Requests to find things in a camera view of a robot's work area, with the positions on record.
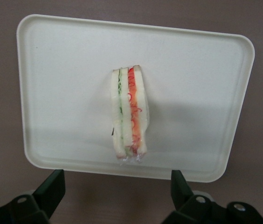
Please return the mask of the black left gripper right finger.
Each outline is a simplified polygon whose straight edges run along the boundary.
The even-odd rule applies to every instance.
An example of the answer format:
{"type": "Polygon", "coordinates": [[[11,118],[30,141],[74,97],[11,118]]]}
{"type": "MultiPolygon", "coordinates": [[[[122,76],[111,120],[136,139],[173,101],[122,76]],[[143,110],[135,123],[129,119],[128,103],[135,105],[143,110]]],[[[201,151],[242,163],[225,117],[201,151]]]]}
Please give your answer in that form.
{"type": "Polygon", "coordinates": [[[179,170],[171,172],[171,198],[175,206],[162,223],[210,224],[212,202],[203,195],[195,195],[179,170]]]}

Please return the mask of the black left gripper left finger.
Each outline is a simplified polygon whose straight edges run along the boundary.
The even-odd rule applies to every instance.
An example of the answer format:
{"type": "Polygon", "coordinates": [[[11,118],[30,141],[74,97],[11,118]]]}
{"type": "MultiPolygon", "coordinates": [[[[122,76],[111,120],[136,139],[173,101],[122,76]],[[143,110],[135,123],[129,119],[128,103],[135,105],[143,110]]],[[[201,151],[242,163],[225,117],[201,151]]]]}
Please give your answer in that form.
{"type": "Polygon", "coordinates": [[[64,195],[64,170],[54,170],[33,193],[23,194],[12,200],[12,223],[49,224],[64,195]]]}

